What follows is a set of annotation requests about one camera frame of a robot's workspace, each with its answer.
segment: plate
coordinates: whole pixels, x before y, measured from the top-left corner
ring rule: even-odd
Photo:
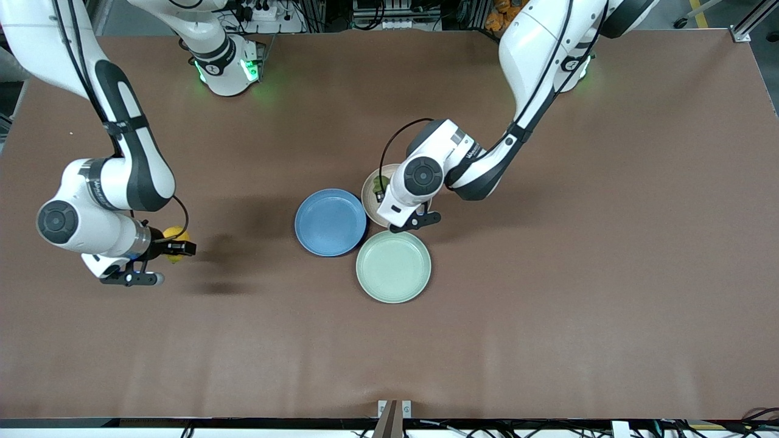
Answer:
[[[341,189],[324,189],[300,205],[294,219],[298,241],[317,256],[351,251],[365,236],[368,220],[360,200]]]
[[[411,233],[382,231],[360,248],[357,279],[380,302],[406,302],[427,286],[432,264],[430,253]]]

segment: metal bracket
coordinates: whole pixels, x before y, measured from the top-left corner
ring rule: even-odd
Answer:
[[[429,211],[428,207],[430,202],[422,204],[425,207],[425,211],[422,214],[417,213],[416,210],[411,212],[411,216],[406,219],[406,224],[402,227],[396,227],[393,224],[389,224],[389,230],[393,233],[400,233],[402,231],[418,230],[428,225],[438,224],[441,221],[441,214],[437,211]]]
[[[406,406],[408,407],[408,415],[411,416],[410,401],[379,401],[379,422],[376,423],[373,436],[375,438],[404,438],[403,418],[406,416]]]
[[[730,30],[731,38],[733,38],[734,43],[749,43],[752,40],[749,34],[737,34],[735,26],[732,24],[728,27],[728,30]]]
[[[384,408],[387,405],[387,400],[379,400],[379,412],[376,416],[381,417],[384,412]],[[401,410],[403,411],[403,418],[411,418],[411,400],[403,400],[401,404]]]

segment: black cable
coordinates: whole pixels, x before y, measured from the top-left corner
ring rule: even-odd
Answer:
[[[698,438],[708,438],[707,436],[703,435],[702,433],[698,432],[695,428],[693,428],[687,420],[681,420],[681,423],[683,426],[685,426],[690,432],[696,434]]]
[[[382,192],[384,192],[384,191],[385,191],[385,187],[384,187],[384,181],[382,180],[382,167],[384,167],[384,156],[387,154],[387,150],[390,148],[390,144],[392,144],[392,141],[395,139],[395,137],[397,137],[398,135],[400,135],[400,133],[401,133],[401,132],[403,132],[403,131],[404,131],[406,128],[408,128],[409,126],[416,125],[417,123],[420,123],[420,122],[432,122],[432,121],[433,121],[433,119],[432,119],[432,118],[429,118],[429,117],[425,117],[425,118],[418,118],[418,119],[414,120],[414,121],[413,121],[413,122],[411,122],[411,123],[407,123],[406,125],[404,125],[404,127],[403,127],[403,128],[400,128],[400,129],[398,129],[398,130],[397,130],[397,131],[396,131],[396,132],[395,132],[395,133],[394,133],[394,134],[393,134],[393,135],[392,135],[392,136],[389,138],[389,141],[387,142],[386,146],[384,146],[384,151],[382,152],[382,159],[381,159],[381,160],[379,160],[379,186],[382,188]]]
[[[571,425],[571,424],[569,424],[567,422],[564,422],[564,421],[553,421],[553,420],[551,420],[551,421],[548,421],[548,424],[550,426],[558,426],[558,427],[562,427],[563,429],[568,429],[569,431],[575,433],[576,435],[581,436],[582,438],[591,438],[590,436],[586,435],[584,432],[579,432],[579,429],[581,429],[581,428],[577,428],[574,425]],[[601,436],[603,436],[603,435],[611,436],[610,433],[601,434]]]
[[[676,421],[671,422],[671,425],[676,429],[676,436],[678,438],[687,438],[687,435],[684,434],[684,431],[682,431],[682,428],[679,427],[679,424]]]
[[[492,432],[488,431],[487,429],[473,429],[465,436],[465,438],[473,438],[474,434],[480,431],[489,435],[490,438],[496,438],[495,435],[492,435]]]
[[[566,13],[566,19],[562,23],[562,29],[560,30],[560,36],[557,40],[557,45],[555,46],[555,50],[552,52],[552,56],[549,58],[549,62],[546,65],[546,68],[544,69],[544,72],[541,74],[541,80],[538,81],[538,85],[536,85],[535,89],[533,90],[533,93],[530,95],[530,98],[527,99],[527,103],[522,108],[522,111],[520,111],[520,114],[513,120],[512,124],[519,123],[519,121],[522,119],[522,117],[525,115],[525,112],[527,112],[527,109],[530,107],[530,104],[533,102],[533,99],[535,99],[536,94],[538,94],[538,91],[541,89],[541,85],[544,83],[544,79],[546,75],[549,73],[549,69],[552,67],[552,64],[555,62],[555,56],[557,56],[557,51],[562,47],[562,39],[566,35],[566,31],[568,30],[568,22],[571,20],[571,11],[573,10],[573,0],[568,0],[568,12]],[[503,143],[503,141],[506,139],[506,137],[509,136],[509,131],[506,130],[506,132],[503,133],[503,135],[500,137],[500,140],[498,140],[497,143],[495,143],[491,148],[487,150],[484,154],[476,157],[473,159],[472,162],[476,162],[481,160],[483,157],[486,157],[490,152],[492,152],[498,145]]]
[[[441,20],[445,19],[448,16],[452,16],[452,15],[454,15],[456,13],[457,13],[457,9],[455,9],[452,12],[449,12],[446,15],[443,15],[443,16],[440,15],[440,12],[439,12],[439,18],[435,21],[435,23],[433,23],[433,30],[435,30],[435,27],[438,26],[439,21],[441,22],[441,30],[443,30],[443,21],[441,21]]]
[[[308,27],[308,33],[309,34],[311,33],[311,29],[312,28],[314,28],[314,30],[318,29],[317,26],[312,26],[312,24],[311,24],[312,21],[314,23],[320,24],[322,26],[326,26],[325,23],[323,23],[321,21],[318,21],[317,19],[312,19],[312,18],[308,17],[308,15],[305,12],[303,12],[303,9],[301,9],[300,5],[297,2],[292,2],[292,5],[294,5],[295,9],[298,11],[298,13],[300,14],[301,18],[305,20],[305,25]]]
[[[762,411],[756,412],[756,413],[750,415],[749,417],[744,417],[743,419],[741,419],[741,421],[748,422],[750,420],[758,419],[758,418],[762,417],[765,414],[770,414],[771,412],[779,412],[779,408],[763,409]]]
[[[196,8],[196,7],[200,6],[200,3],[203,3],[203,0],[198,0],[198,2],[197,2],[197,3],[195,3],[195,4],[194,4],[194,5],[192,5],[192,6],[184,6],[184,5],[179,5],[178,3],[174,2],[173,0],[168,0],[168,1],[169,1],[169,2],[170,2],[172,5],[173,5],[173,6],[177,6],[177,7],[181,8],[181,9],[194,9],[194,8]]]
[[[487,38],[489,38],[491,40],[493,40],[496,44],[500,44],[500,38],[498,36],[496,36],[494,32],[492,32],[490,30],[486,30],[483,27],[469,27],[469,28],[464,29],[464,30],[475,30],[478,33],[486,36]]]
[[[86,58],[84,56],[84,49],[81,44],[81,30],[79,29],[79,20],[76,17],[76,7],[73,5],[73,0],[68,0],[68,9],[70,13],[70,23],[73,29],[74,40],[76,42],[76,51],[81,61],[80,63],[76,61],[76,55],[74,55],[73,48],[70,45],[70,39],[68,38],[68,34],[65,29],[65,22],[62,20],[62,11],[59,10],[59,4],[56,2],[56,0],[52,0],[52,5],[54,6],[60,33],[62,34],[62,43],[65,45],[65,49],[68,52],[70,62],[73,64],[73,69],[76,71],[76,76],[78,76],[79,81],[81,82],[81,86],[84,88],[84,93],[92,104],[92,108],[97,113],[97,117],[100,119],[100,123],[105,124],[108,121],[108,117],[106,116],[105,111],[103,111],[103,107],[100,106],[100,102],[97,100],[97,96],[94,93],[94,88],[90,82],[89,73],[86,69]],[[113,136],[111,136],[111,144],[114,147],[113,157],[122,157],[122,149],[119,147],[118,141]]]
[[[606,6],[603,8],[603,14],[601,15],[601,22],[597,25],[597,29],[595,30],[595,36],[592,38],[592,41],[590,41],[590,45],[587,46],[587,50],[584,51],[584,55],[581,56],[580,62],[586,62],[587,58],[590,56],[590,53],[592,52],[592,48],[595,47],[595,41],[597,41],[597,38],[601,36],[601,30],[603,30],[603,23],[606,22],[606,13],[608,12],[609,2],[606,1]],[[566,80],[562,83],[559,90],[555,92],[555,98],[560,95],[562,90],[568,85],[568,81],[573,78],[573,74],[576,73],[577,69],[574,69],[566,78]]]
[[[534,430],[533,432],[528,433],[527,436],[525,436],[525,438],[531,438],[533,435],[535,435],[536,433],[539,433],[546,426],[547,425],[545,425],[545,424],[540,425],[536,430]]]
[[[76,61],[76,56],[73,54],[73,48],[70,45],[70,38],[68,38],[68,33],[65,30],[65,22],[62,20],[62,12],[59,10],[59,4],[56,0],[51,0],[51,4],[54,6],[54,13],[55,17],[57,19],[57,25],[59,27],[59,32],[62,34],[62,43],[65,45],[65,49],[68,51],[68,56],[70,57],[70,62],[73,64],[73,68],[76,71],[76,76],[78,76],[79,81],[81,82],[81,86],[84,87],[84,90],[86,92],[87,98],[90,100],[90,103],[93,107],[95,107],[95,110],[97,111],[97,115],[100,117],[101,122],[105,122],[105,116],[102,112],[102,109],[100,108],[100,105],[97,103],[96,99],[93,99],[93,95],[91,94],[92,87],[90,84],[86,82],[86,78],[81,72],[81,68],[79,67],[79,62]],[[73,22],[75,17],[75,14],[71,15],[71,26],[73,27],[73,32],[75,34],[78,34],[78,26]]]
[[[376,14],[373,16],[373,19],[371,19],[371,22],[365,27],[360,27],[354,23],[352,23],[352,26],[359,30],[373,30],[379,24],[381,24],[382,20],[384,19],[385,10],[386,7],[384,6],[384,0],[376,0]]]
[[[159,238],[157,240],[153,240],[152,243],[170,242],[171,240],[175,240],[181,237],[181,235],[183,235],[187,231],[187,227],[189,226],[189,212],[187,211],[187,207],[184,206],[184,203],[182,202],[182,200],[178,198],[178,196],[173,195],[173,199],[176,200],[178,205],[182,206],[182,210],[184,211],[184,227],[182,228],[181,231],[178,232],[177,235],[172,235],[171,237],[166,237],[166,238]]]
[[[192,438],[192,435],[195,435],[195,421],[190,420],[187,423],[187,426],[182,430],[182,436],[181,438]]]
[[[242,37],[248,35],[246,29],[243,27],[243,19],[238,18],[238,13],[235,12],[235,9],[230,9],[230,12],[232,12],[233,17],[235,17],[236,23],[238,23],[238,30],[239,30],[238,34],[240,34]]]
[[[657,420],[652,420],[652,422],[654,423],[654,430],[650,430],[652,435],[656,436],[657,438],[665,438],[665,430],[663,430],[663,426]]]

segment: green led light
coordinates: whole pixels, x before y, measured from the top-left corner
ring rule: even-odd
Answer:
[[[243,67],[244,73],[246,73],[246,79],[248,79],[249,82],[254,82],[257,80],[259,75],[257,74],[257,65],[255,65],[254,62],[246,62],[242,59],[241,67]]]
[[[584,62],[584,67],[582,68],[582,73],[579,74],[579,79],[582,79],[587,75],[587,66],[590,64],[590,61],[592,61],[592,55],[587,56],[587,60]]]
[[[200,65],[198,65],[197,61],[195,61],[195,67],[197,68],[197,72],[200,73],[200,82],[206,83],[206,77],[203,76],[203,71],[200,69]]]

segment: orange object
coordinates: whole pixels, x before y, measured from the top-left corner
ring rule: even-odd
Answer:
[[[503,14],[497,12],[490,12],[487,16],[487,22],[485,23],[485,29],[497,32],[503,28]]]
[[[512,20],[514,20],[514,18],[516,18],[516,16],[520,13],[521,10],[522,10],[522,6],[512,6],[512,7],[509,8],[509,10],[507,10],[503,14],[504,15],[503,21],[506,22],[506,26],[508,26],[509,23],[511,23]]]
[[[495,9],[498,9],[500,13],[504,13],[511,7],[511,0],[493,0],[493,2],[495,3]]]

